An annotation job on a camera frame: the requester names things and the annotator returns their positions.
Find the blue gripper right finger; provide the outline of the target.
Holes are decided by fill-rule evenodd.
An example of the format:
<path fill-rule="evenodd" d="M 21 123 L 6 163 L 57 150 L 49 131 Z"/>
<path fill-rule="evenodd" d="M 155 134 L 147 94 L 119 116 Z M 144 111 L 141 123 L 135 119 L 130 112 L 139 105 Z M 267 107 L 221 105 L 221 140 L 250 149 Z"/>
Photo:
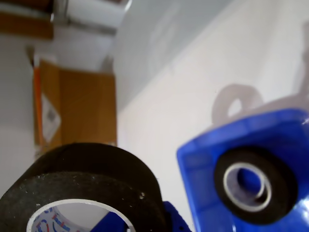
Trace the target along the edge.
<path fill-rule="evenodd" d="M 164 201 L 163 204 L 167 220 L 168 232 L 191 232 L 187 223 L 181 217 L 176 208 L 168 201 Z"/>

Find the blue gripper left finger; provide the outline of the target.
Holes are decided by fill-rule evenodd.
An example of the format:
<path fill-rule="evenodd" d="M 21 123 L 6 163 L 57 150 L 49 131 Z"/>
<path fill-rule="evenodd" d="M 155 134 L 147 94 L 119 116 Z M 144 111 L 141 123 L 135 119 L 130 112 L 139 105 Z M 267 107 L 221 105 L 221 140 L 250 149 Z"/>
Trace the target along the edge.
<path fill-rule="evenodd" d="M 128 229 L 121 217 L 109 212 L 90 232 L 126 232 Z"/>

